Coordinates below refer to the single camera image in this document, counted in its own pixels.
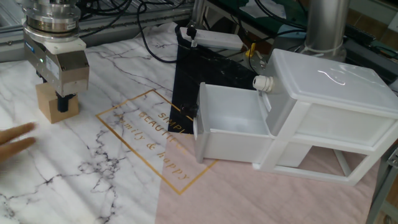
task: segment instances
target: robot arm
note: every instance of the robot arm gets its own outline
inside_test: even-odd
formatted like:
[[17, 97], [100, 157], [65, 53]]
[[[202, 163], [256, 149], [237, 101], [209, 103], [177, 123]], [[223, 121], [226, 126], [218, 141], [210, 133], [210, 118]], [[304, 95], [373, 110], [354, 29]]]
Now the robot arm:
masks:
[[80, 10], [76, 0], [23, 1], [25, 57], [39, 77], [58, 96], [59, 112], [68, 111], [68, 100], [88, 88], [86, 44], [78, 38]]

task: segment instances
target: white marble surface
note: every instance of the white marble surface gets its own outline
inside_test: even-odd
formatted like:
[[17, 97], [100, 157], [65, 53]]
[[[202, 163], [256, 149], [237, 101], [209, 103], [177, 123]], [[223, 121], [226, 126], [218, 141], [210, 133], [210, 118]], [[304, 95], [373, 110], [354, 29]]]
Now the white marble surface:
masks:
[[[177, 55], [174, 24], [147, 41], [167, 60]], [[0, 64], [0, 129], [35, 121], [38, 143], [0, 164], [0, 223], [154, 223], [160, 177], [96, 114], [148, 90], [171, 100], [175, 64], [152, 58], [142, 40], [86, 50], [89, 90], [80, 115], [50, 124], [37, 107], [41, 79], [29, 62]]]

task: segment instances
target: wooden block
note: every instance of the wooden block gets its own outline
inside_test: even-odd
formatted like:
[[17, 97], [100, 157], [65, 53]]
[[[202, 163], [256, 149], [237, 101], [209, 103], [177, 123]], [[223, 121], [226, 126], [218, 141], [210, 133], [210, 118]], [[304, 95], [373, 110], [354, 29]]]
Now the wooden block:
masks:
[[36, 85], [36, 93], [39, 109], [52, 124], [79, 114], [77, 95], [69, 100], [69, 110], [61, 113], [58, 111], [57, 94], [49, 83]]

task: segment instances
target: black cable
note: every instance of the black cable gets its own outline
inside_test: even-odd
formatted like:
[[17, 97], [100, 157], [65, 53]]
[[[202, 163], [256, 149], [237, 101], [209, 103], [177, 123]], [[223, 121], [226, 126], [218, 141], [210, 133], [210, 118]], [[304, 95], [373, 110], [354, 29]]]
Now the black cable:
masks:
[[243, 30], [243, 36], [244, 36], [250, 43], [252, 43], [252, 39], [248, 36], [248, 33], [247, 33], [246, 30], [243, 28], [242, 19], [241, 19], [241, 10], [240, 10], [239, 7], [240, 7], [239, 0], [236, 0], [236, 12], [237, 12], [236, 18], [238, 18], [238, 26], [239, 26], [240, 28], [242, 28], [242, 30]]
[[205, 24], [206, 24], [206, 26], [207, 26], [207, 30], [210, 30], [210, 25], [209, 25], [209, 23], [207, 22], [207, 19], [206, 19], [206, 16], [205, 16], [204, 13], [203, 13], [203, 22], [205, 22]]
[[163, 63], [177, 63], [177, 62], [180, 62], [180, 61], [186, 59], [186, 58], [190, 55], [190, 52], [191, 52], [192, 48], [190, 48], [190, 51], [188, 52], [188, 54], [187, 54], [186, 56], [184, 56], [184, 57], [182, 57], [182, 58], [180, 58], [180, 59], [170, 60], [170, 61], [169, 61], [169, 60], [161, 59], [160, 57], [156, 56], [156, 55], [149, 49], [148, 44], [147, 44], [147, 41], [146, 41], [146, 39], [145, 39], [144, 30], [142, 29], [141, 22], [140, 22], [140, 20], [139, 20], [139, 15], [142, 14], [143, 12], [145, 12], [145, 11], [147, 10], [147, 4], [163, 5], [163, 4], [173, 4], [173, 3], [172, 3], [172, 2], [144, 2], [144, 1], [143, 1], [143, 2], [141, 2], [140, 5], [138, 6], [138, 8], [137, 8], [137, 24], [138, 24], [138, 27], [139, 27], [139, 32], [141, 33], [142, 41], [144, 42], [144, 45], [145, 45], [145, 48], [147, 49], [147, 51], [148, 51], [156, 60], [158, 60], [158, 61], [160, 61], [160, 62], [163, 62]]
[[303, 3], [301, 3], [300, 0], [297, 0], [297, 2], [300, 5], [301, 9], [303, 10], [304, 16], [308, 19], [308, 12], [307, 12], [307, 10], [305, 10]]
[[[171, 8], [171, 9], [176, 9], [176, 8], [180, 7], [183, 3], [185, 3], [185, 1], [186, 1], [186, 0], [182, 0], [182, 1], [180, 2], [180, 4], [178, 4], [177, 6]], [[105, 30], [105, 29], [111, 27], [116, 21], [118, 21], [118, 20], [120, 19], [120, 17], [121, 17], [122, 15], [126, 15], [126, 14], [129, 14], [129, 15], [134, 14], [134, 15], [136, 15], [137, 13], [126, 13], [126, 11], [127, 11], [128, 7], [130, 6], [131, 2], [132, 2], [132, 0], [125, 0], [123, 3], [121, 3], [122, 5], [127, 4], [126, 7], [125, 7], [124, 9], [122, 9], [120, 12], [115, 13], [115, 14], [117, 14], [118, 16], [117, 16], [113, 21], [111, 21], [108, 25], [106, 25], [106, 26], [104, 26], [104, 27], [101, 27], [100, 29], [98, 29], [98, 30], [96, 30], [96, 31], [93, 31], [93, 32], [91, 32], [91, 33], [88, 33], [88, 34], [85, 34], [85, 35], [81, 35], [80, 38], [84, 38], [84, 37], [88, 37], [88, 36], [93, 35], [93, 34], [97, 34], [97, 33], [101, 32], [102, 30]], [[167, 3], [167, 2], [157, 2], [157, 3], [160, 3], [160, 4], [173, 4], [172, 2], [171, 2], [171, 3]], [[145, 8], [142, 12], [140, 12], [140, 14], [146, 12], [146, 10], [147, 10], [147, 9]], [[92, 16], [93, 16], [93, 14], [90, 14], [90, 15], [88, 15], [88, 16], [82, 17], [81, 20], [88, 19], [89, 17], [92, 17]]]
[[102, 27], [102, 28], [100, 28], [100, 29], [98, 29], [98, 30], [96, 30], [96, 31], [90, 32], [90, 33], [88, 33], [88, 34], [81, 35], [80, 38], [88, 37], [88, 36], [90, 36], [90, 35], [96, 34], [96, 33], [98, 33], [98, 32], [101, 32], [102, 30], [105, 30], [105, 29], [111, 27], [111, 26], [112, 26], [116, 21], [118, 21], [118, 20], [120, 19], [120, 17], [127, 11], [127, 8], [130, 6], [132, 0], [127, 0], [127, 1], [128, 1], [127, 6], [126, 6], [126, 7], [119, 13], [119, 15], [118, 15], [116, 18], [114, 18], [114, 20], [112, 20], [108, 25], [106, 25], [106, 26], [104, 26], [104, 27]]
[[296, 45], [296, 46], [292, 46], [292, 47], [289, 47], [288, 49], [286, 49], [287, 51], [290, 51], [290, 50], [292, 50], [293, 48], [297, 48], [297, 47], [300, 47], [302, 44], [299, 44], [299, 45]]
[[300, 29], [283, 31], [283, 32], [277, 33], [276, 35], [273, 35], [273, 36], [269, 36], [269, 37], [266, 37], [266, 38], [263, 38], [263, 39], [260, 39], [260, 40], [254, 40], [252, 43], [260, 43], [260, 42], [263, 42], [263, 41], [267, 41], [269, 39], [275, 39], [276, 37], [278, 37], [280, 35], [291, 34], [291, 33], [294, 33], [294, 32], [306, 32], [306, 31], [305, 30], [300, 30]]
[[254, 71], [254, 73], [256, 74], [256, 75], [259, 75], [256, 71], [255, 71], [255, 69], [253, 68], [253, 66], [251, 66], [251, 49], [252, 49], [252, 46], [250, 46], [250, 50], [249, 50], [249, 57], [248, 57], [248, 60], [249, 60], [249, 66], [251, 67], [251, 69]]
[[281, 22], [283, 24], [286, 24], [288, 26], [292, 26], [292, 27], [296, 27], [296, 28], [300, 28], [300, 29], [306, 29], [305, 26], [300, 25], [300, 24], [296, 24], [294, 22], [291, 22], [287, 19], [283, 19], [277, 15], [275, 15], [273, 12], [271, 12], [270, 10], [268, 10], [261, 2], [260, 0], [254, 0], [256, 2], [256, 4], [259, 6], [259, 8], [269, 17], [275, 19], [278, 22]]

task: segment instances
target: gold frame outline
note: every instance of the gold frame outline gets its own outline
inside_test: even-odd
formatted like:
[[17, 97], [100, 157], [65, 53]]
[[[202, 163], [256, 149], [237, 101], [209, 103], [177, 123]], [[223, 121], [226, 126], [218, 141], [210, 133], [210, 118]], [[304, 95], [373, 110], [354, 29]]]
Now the gold frame outline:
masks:
[[218, 159], [214, 160], [214, 162], [212, 162], [210, 165], [208, 165], [206, 167], [206, 169], [204, 169], [202, 172], [200, 172], [200, 174], [198, 174], [191, 182], [189, 182], [182, 190], [178, 190], [174, 187], [174, 185], [172, 185], [161, 173], [159, 173], [146, 159], [144, 159], [136, 150], [134, 150], [118, 133], [116, 133], [116, 131], [111, 128], [108, 124], [105, 123], [105, 121], [103, 121], [100, 116], [102, 114], [105, 114], [109, 111], [112, 111], [114, 109], [116, 109], [119, 106], [125, 105], [128, 101], [132, 101], [132, 100], [136, 100], [137, 98], [140, 98], [150, 92], [155, 92], [156, 94], [158, 94], [161, 98], [163, 98], [163, 100], [165, 100], [166, 102], [168, 102], [170, 105], [172, 105], [176, 110], [180, 111], [180, 109], [178, 107], [176, 107], [175, 105], [172, 104], [172, 102], [170, 102], [169, 100], [167, 100], [166, 98], [164, 98], [164, 96], [162, 96], [160, 93], [158, 93], [156, 90], [149, 90], [141, 95], [138, 95], [132, 99], [128, 99], [124, 102], [122, 102], [121, 104], [118, 104], [114, 107], [112, 107], [111, 109], [108, 109], [106, 111], [103, 111], [97, 115], [95, 115], [99, 121], [101, 121], [121, 142], [123, 142], [123, 144], [125, 146], [127, 146], [138, 158], [140, 158], [150, 169], [152, 169], [152, 171], [155, 172], [155, 174], [157, 174], [167, 185], [169, 185], [177, 194], [181, 195], [184, 193], [184, 191], [186, 191], [194, 182], [196, 182], [203, 174], [205, 174], [205, 172], [207, 172], [211, 167], [213, 167], [217, 162]]

